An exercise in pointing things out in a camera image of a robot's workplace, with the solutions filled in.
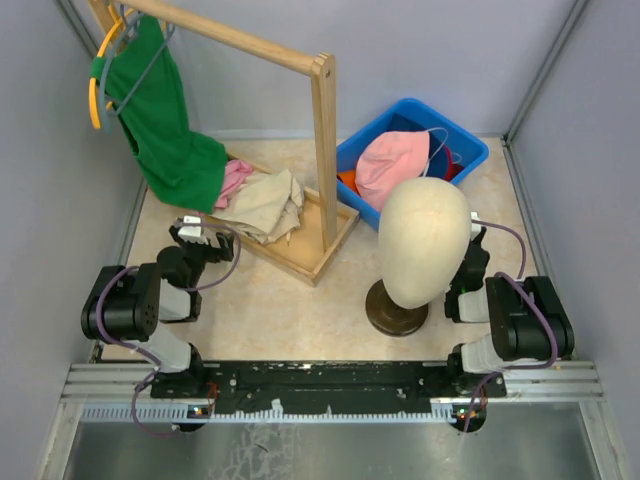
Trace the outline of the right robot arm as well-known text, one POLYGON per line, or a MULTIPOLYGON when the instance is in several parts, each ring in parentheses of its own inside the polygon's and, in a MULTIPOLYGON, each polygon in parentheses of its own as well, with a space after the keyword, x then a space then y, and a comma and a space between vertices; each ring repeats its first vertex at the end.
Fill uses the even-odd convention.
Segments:
POLYGON ((470 395, 482 375, 508 370, 551 367, 571 358, 573 327, 556 289, 547 276, 524 277, 526 245, 513 229, 482 220, 472 222, 465 257, 445 294, 447 318, 458 324, 486 324, 489 333, 454 347, 447 359, 447 384, 456 394, 470 395), (516 277, 486 274, 490 254, 482 246, 489 228, 513 235, 521 249, 516 277))

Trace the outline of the pink hat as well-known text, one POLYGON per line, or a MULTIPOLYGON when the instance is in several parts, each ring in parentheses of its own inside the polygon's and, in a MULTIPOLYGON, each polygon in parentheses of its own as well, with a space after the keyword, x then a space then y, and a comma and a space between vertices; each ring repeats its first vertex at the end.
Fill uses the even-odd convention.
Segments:
POLYGON ((400 183, 424 173, 429 165, 430 133, 388 131, 371 142, 356 164, 361 198, 380 212, 400 183))

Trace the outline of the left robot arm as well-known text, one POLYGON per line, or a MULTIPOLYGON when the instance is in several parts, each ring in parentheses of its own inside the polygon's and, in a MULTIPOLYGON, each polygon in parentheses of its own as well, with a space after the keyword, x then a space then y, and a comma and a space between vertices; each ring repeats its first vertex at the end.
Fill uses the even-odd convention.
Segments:
POLYGON ((130 349, 153 365, 151 378, 143 384, 153 385, 161 395, 194 397, 208 384, 197 348, 168 328, 196 321, 201 292, 223 282, 199 283, 207 265, 238 264, 239 234, 212 224, 214 236, 209 237, 207 227, 195 217, 184 217, 169 228, 174 244, 163 248, 155 261, 103 267, 81 312, 86 338, 130 349))

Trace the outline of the blue plastic bin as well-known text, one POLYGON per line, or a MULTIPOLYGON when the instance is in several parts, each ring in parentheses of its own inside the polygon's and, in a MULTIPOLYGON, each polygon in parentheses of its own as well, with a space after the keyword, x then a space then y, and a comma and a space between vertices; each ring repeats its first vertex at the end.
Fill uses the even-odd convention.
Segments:
POLYGON ((397 101, 337 147, 337 195, 373 229, 393 188, 418 177, 458 185, 489 155, 479 138, 414 98, 397 101))

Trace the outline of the wooden clothes rack with tray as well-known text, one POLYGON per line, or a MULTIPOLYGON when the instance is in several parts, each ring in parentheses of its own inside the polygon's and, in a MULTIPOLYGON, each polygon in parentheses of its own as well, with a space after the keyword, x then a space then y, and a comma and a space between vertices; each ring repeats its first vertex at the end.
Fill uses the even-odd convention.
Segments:
POLYGON ((359 218, 355 209, 337 198, 335 56, 305 54, 166 1, 91 1, 88 7, 104 35, 97 55, 105 61, 123 50, 126 35, 137 25, 136 16, 147 14, 166 30, 182 28, 309 79, 312 139, 247 140, 231 145, 260 172, 291 168, 303 185, 305 197, 298 229, 267 245, 244 237, 244 247, 301 282, 317 286, 359 218))

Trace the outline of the cream mannequin head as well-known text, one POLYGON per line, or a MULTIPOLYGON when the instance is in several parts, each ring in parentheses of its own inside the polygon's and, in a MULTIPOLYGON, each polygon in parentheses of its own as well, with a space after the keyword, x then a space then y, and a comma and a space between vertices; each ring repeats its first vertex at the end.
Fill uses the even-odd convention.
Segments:
POLYGON ((432 177, 396 186, 380 214, 381 279, 365 299, 372 326, 392 337, 419 330, 461 266, 470 235, 469 202, 456 186, 432 177))

